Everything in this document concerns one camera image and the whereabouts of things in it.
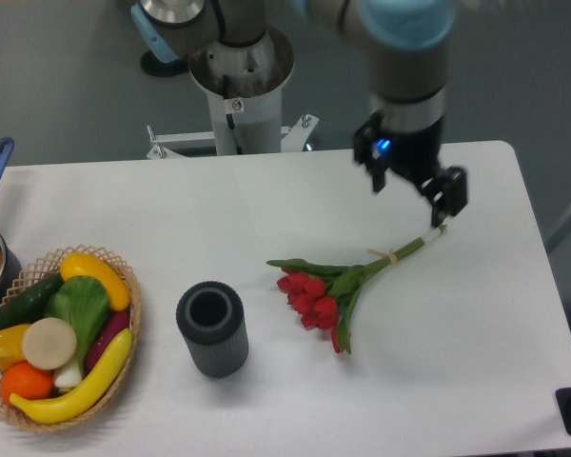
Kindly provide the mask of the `black blue-lit gripper body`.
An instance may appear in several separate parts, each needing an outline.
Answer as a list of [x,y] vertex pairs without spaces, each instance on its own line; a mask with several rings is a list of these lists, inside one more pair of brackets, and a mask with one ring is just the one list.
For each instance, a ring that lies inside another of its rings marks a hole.
[[382,129],[379,140],[388,141],[389,145],[386,148],[378,147],[380,167],[375,172],[375,186],[385,186],[385,172],[388,169],[416,187],[421,187],[426,181],[433,179],[440,169],[438,152],[442,143],[442,132],[442,118],[429,128],[412,133]]

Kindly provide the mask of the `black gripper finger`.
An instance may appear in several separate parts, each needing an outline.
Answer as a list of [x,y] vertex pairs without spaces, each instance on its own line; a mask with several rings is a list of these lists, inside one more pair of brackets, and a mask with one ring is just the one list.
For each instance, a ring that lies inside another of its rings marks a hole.
[[421,194],[431,206],[431,227],[437,228],[467,205],[467,170],[457,166],[439,169],[422,185]]
[[390,167],[391,137],[382,130],[383,120],[384,117],[375,111],[353,135],[354,160],[365,166],[374,193],[384,189],[385,173]]

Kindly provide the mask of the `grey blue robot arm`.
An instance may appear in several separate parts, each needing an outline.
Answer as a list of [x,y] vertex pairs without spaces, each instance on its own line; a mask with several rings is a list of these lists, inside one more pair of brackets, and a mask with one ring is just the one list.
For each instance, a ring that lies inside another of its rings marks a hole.
[[[301,1],[308,18],[334,30],[365,57],[369,118],[353,156],[374,191],[392,171],[431,207],[431,223],[467,204],[467,177],[439,162],[446,58],[455,18],[449,1]],[[294,66],[286,36],[270,26],[264,1],[137,1],[130,10],[149,51],[183,62],[206,93],[220,155],[279,152],[281,91]]]

